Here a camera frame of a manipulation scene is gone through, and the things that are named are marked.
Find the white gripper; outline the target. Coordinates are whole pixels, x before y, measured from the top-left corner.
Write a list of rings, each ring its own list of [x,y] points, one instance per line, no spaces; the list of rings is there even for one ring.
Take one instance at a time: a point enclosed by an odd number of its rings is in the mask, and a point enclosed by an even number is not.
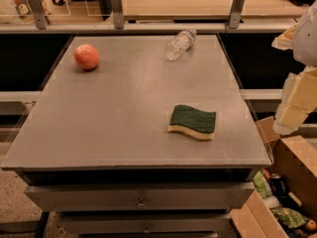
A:
[[[279,50],[292,50],[294,58],[306,66],[299,74],[290,73],[282,89],[273,131],[289,135],[298,130],[317,108],[317,0],[294,25],[271,43]]]

